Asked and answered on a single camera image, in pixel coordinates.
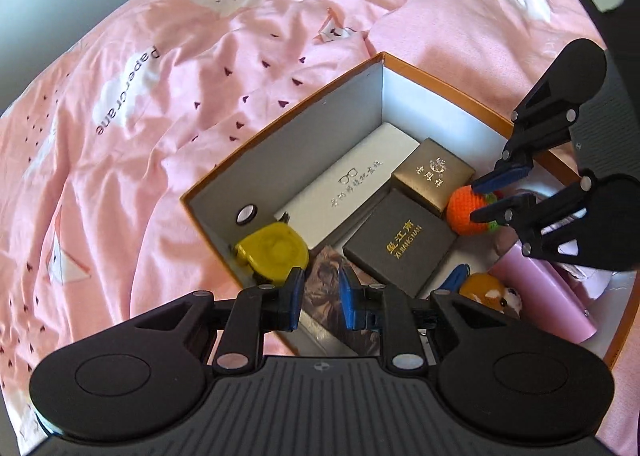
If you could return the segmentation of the orange cardboard box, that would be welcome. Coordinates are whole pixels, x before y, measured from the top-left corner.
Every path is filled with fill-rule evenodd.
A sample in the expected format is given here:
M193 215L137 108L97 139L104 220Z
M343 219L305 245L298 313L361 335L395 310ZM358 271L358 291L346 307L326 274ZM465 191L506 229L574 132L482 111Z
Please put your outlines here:
M383 121L416 141L434 139L470 164L477 175L495 165L510 120L436 77L383 52L338 77L296 104L255 137L238 147L183 195L182 202L224 275L236 286L253 286L231 248L245 235L274 221L274 214L322 172L352 150ZM539 153L532 173L510 189L553 194L578 179L577 172L553 152ZM254 204L257 216L237 225L236 215ZM438 271L423 286L421 298L439 286L459 263L482 271L497 260L491 237L457 239ZM639 306L639 276L617 273L589 312L597 332L582 346L613 369Z

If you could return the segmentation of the pink cloth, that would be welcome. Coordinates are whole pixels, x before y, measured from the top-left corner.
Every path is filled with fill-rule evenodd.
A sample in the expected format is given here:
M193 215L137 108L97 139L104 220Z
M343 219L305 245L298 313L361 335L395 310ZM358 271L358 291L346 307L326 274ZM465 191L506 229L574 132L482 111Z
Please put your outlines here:
M541 201L542 199L546 199L546 195L544 193L540 193L539 191L530 190L530 189L515 189L513 195L522 195L525 193L533 194L536 198L536 202ZM567 218L563 218L560 221L556 221L555 223L550 224L547 228L544 229L544 233L549 231L554 231L562 227L562 225L571 223L576 221L578 218L582 218L586 215L586 209L582 208L576 211L576 213L572 213ZM516 246L516 251L519 254L524 254L523 244L515 235L512 229L506 231L506 233L513 233L516 238L514 246ZM565 244L560 245L560 254L566 254L571 256L576 256L578 254L578 246L576 241L570 241ZM608 270L600 270L591 267L585 267L585 265L575 265L574 262L566 263L566 262L558 262L558 261L549 261L552 267L556 272L560 274L562 279L570 286L570 289L576 295L576 297L582 302L585 308L590 307L593 302L599 299L608 288L612 281L612 277L615 272Z

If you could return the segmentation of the dark grey box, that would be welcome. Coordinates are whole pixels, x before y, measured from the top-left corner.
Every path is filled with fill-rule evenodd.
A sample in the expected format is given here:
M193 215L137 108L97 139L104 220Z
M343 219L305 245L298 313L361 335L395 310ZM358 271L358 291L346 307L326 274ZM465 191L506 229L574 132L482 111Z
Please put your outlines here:
M391 190L345 243L343 253L376 281L416 298L456 239L446 221Z

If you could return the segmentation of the photo card box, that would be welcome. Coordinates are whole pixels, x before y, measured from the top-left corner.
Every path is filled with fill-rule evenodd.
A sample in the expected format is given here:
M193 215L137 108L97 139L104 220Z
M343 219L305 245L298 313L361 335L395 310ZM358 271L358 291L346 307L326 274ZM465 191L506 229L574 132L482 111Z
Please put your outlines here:
M300 324L329 356L378 355L377 332L350 331L345 326L340 297L340 270L351 268L363 285L374 283L331 246L314 257L304 287Z

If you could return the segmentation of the pink printed duvet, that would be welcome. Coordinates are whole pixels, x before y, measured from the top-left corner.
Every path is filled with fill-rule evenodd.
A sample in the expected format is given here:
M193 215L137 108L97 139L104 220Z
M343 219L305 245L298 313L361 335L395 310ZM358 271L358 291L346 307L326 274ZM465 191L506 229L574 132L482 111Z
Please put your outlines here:
M258 131L388 51L500 114L561 47L578 0L130 0L1 120L1 392L62 346L198 287L238 292L180 197Z

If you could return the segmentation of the yellow tape measure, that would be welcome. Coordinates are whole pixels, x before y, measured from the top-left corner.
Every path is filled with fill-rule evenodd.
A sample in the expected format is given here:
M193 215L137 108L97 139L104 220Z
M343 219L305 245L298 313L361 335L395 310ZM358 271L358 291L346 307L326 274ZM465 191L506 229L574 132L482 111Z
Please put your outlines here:
M233 254L257 284L282 286L292 269L305 270L309 263L305 241L280 221L245 236L234 245Z

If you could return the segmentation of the orange crochet tangerine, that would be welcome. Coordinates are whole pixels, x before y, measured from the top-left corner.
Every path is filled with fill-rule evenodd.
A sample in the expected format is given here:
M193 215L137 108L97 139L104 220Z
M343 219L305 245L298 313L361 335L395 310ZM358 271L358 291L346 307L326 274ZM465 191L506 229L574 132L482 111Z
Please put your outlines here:
M471 213L496 203L501 198L500 191L478 194L474 193L469 185L458 187L450 195L446 207L445 218L449 228L460 236L474 236L497 230L499 224L496 221L475 223L471 220Z

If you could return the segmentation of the gold jewellery box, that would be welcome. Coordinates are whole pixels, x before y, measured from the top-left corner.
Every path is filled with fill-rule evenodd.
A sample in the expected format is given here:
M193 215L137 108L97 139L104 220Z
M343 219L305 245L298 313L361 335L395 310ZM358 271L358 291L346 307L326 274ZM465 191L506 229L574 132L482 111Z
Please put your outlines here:
M475 169L432 139L424 140L392 173L393 187L441 216Z

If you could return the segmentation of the white glasses case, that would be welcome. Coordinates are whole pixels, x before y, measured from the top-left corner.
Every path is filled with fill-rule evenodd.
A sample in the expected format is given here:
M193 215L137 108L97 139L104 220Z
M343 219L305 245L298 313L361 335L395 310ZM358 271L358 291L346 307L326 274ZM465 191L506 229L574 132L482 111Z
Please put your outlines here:
M274 216L288 225L309 249L317 249L351 218L419 142L383 123L281 207Z

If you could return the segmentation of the brown bear plush keychain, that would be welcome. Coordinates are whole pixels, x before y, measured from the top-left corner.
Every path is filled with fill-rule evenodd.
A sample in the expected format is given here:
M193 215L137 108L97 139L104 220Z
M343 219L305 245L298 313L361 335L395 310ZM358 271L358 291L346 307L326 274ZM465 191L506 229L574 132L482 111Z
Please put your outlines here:
M439 286L480 305L518 319L523 309L522 298L513 287L504 285L488 273L473 273L469 265L457 265Z

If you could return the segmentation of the pink wallet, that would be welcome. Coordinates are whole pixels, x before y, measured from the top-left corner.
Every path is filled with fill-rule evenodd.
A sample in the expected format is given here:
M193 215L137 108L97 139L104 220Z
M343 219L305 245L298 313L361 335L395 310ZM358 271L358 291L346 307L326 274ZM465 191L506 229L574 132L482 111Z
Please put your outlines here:
M574 291L549 262L525 257L515 243L488 270L522 298L521 319L567 341L581 343L597 326Z

